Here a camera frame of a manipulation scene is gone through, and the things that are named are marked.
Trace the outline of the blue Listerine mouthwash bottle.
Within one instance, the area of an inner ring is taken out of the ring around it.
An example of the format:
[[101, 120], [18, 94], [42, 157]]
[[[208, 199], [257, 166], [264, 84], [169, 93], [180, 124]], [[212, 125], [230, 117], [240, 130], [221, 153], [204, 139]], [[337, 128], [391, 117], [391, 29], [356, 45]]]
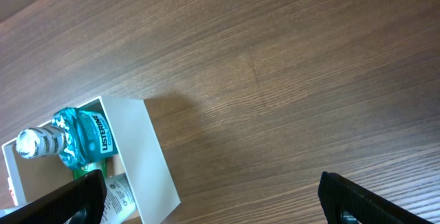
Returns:
[[21, 131], [16, 151], [24, 159], [58, 156], [71, 170], [118, 153], [104, 113], [72, 107], [56, 112], [47, 126]]

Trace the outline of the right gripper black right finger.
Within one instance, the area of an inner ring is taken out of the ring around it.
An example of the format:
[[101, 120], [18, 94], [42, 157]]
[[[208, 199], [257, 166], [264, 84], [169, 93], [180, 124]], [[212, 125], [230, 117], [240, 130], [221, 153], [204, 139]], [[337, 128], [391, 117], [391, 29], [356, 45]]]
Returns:
[[322, 173], [318, 198], [329, 224], [430, 224], [334, 172]]

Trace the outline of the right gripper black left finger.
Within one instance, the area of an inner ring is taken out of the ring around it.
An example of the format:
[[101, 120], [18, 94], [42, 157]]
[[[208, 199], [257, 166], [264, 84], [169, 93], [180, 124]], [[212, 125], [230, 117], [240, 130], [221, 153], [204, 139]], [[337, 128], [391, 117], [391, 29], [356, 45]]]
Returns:
[[100, 170], [93, 170], [1, 217], [2, 223], [99, 223], [107, 189]]

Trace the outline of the green white soap box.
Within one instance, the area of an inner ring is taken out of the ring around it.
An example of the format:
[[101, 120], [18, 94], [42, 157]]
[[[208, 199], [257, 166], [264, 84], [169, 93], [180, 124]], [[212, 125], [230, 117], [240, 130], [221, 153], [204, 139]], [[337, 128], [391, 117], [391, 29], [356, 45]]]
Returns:
[[83, 167], [80, 167], [79, 169], [73, 170], [73, 178], [78, 179], [82, 177], [83, 175], [86, 175], [87, 173], [93, 171], [93, 170], [100, 170], [103, 174], [104, 178], [107, 178], [107, 164], [105, 159], [101, 159], [97, 162], [92, 162], [90, 164], [87, 164]]

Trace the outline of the white lotion tube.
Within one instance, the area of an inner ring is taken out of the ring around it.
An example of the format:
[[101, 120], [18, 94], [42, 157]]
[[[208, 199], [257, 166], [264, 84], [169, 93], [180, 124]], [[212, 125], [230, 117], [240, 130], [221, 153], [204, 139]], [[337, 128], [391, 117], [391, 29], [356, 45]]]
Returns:
[[[104, 202], [104, 212], [99, 224], [122, 223], [129, 218], [136, 209], [135, 199], [127, 177], [124, 174], [116, 175], [105, 179], [104, 182], [107, 189], [107, 196]], [[2, 210], [1, 217], [25, 205]]]

